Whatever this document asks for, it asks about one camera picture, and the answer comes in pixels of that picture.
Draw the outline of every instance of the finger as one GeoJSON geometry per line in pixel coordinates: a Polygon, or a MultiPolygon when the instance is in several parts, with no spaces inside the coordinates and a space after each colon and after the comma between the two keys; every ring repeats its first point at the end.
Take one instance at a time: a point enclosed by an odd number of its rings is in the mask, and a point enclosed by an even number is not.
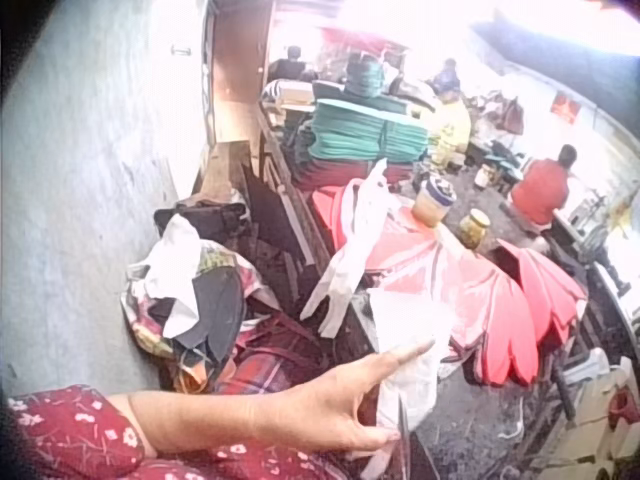
{"type": "Polygon", "coordinates": [[[388,352],[372,355],[366,372],[369,385],[378,385],[403,365],[427,353],[434,344],[435,340],[429,339],[426,342],[396,347],[388,352]]]}
{"type": "Polygon", "coordinates": [[[389,428],[382,427],[363,427],[358,428],[355,435],[355,444],[351,446],[353,450],[362,450],[365,452],[374,452],[381,449],[391,442],[400,439],[400,432],[389,428]]]}

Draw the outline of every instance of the hand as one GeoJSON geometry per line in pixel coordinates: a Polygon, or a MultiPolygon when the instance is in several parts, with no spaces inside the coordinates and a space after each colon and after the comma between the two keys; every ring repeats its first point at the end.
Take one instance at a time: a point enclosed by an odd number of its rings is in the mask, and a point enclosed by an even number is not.
{"type": "Polygon", "coordinates": [[[336,367],[311,382],[265,396],[255,412],[258,438],[303,451],[375,451],[399,433],[358,421],[364,396],[402,365],[426,353],[433,340],[411,348],[369,355],[336,367]]]}

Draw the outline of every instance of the red sign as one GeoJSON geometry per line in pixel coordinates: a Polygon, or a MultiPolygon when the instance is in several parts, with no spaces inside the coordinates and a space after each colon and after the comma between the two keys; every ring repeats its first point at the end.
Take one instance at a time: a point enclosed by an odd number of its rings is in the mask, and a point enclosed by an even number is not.
{"type": "Polygon", "coordinates": [[[551,111],[562,118],[565,122],[573,125],[576,123],[578,113],[580,113],[581,105],[571,100],[566,94],[558,92],[556,99],[553,101],[551,111]]]}

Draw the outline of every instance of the scissors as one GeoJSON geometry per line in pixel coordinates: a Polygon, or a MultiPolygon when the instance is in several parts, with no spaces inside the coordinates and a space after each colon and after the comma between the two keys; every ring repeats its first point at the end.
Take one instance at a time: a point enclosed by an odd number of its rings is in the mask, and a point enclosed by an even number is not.
{"type": "Polygon", "coordinates": [[[411,445],[409,442],[409,421],[407,419],[407,408],[402,401],[402,396],[398,396],[398,430],[400,440],[396,445],[391,458],[391,478],[394,480],[409,480],[411,476],[411,445]]]}

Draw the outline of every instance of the red floral sleeve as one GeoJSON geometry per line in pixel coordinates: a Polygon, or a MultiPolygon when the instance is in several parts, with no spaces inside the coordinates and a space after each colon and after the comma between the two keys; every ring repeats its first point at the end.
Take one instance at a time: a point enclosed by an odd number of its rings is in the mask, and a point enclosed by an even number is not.
{"type": "Polygon", "coordinates": [[[45,475],[121,477],[143,460],[142,441],[129,420],[90,387],[10,398],[8,404],[45,475]]]}

